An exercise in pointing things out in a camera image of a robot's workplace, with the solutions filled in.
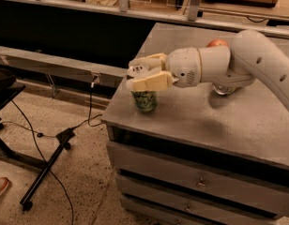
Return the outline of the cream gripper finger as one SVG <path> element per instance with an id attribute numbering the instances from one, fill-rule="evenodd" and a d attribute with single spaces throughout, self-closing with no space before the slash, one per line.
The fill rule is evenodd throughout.
<path id="1" fill-rule="evenodd" d="M 163 68 L 167 55 L 165 53 L 156 53 L 145 57 L 135 58 L 129 62 L 129 67 L 145 66 L 149 69 Z"/>
<path id="2" fill-rule="evenodd" d="M 162 91 L 176 82 L 177 78 L 171 72 L 161 71 L 143 78 L 129 79 L 126 86 L 132 92 Z"/>

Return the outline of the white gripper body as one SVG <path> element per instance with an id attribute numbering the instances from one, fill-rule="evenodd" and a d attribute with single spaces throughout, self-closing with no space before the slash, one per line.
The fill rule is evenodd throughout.
<path id="1" fill-rule="evenodd" d="M 196 86 L 202 77 L 199 51 L 195 48 L 184 48 L 171 52 L 165 59 L 165 69 L 172 74 L 175 86 Z"/>

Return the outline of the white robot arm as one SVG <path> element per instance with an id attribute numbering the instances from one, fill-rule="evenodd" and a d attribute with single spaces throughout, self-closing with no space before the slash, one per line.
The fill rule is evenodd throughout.
<path id="1" fill-rule="evenodd" d="M 129 62 L 127 88 L 148 92 L 212 83 L 218 94 L 228 95 L 256 80 L 289 112 L 289 57 L 263 34 L 243 30 L 228 46 L 188 47 L 136 58 Z"/>

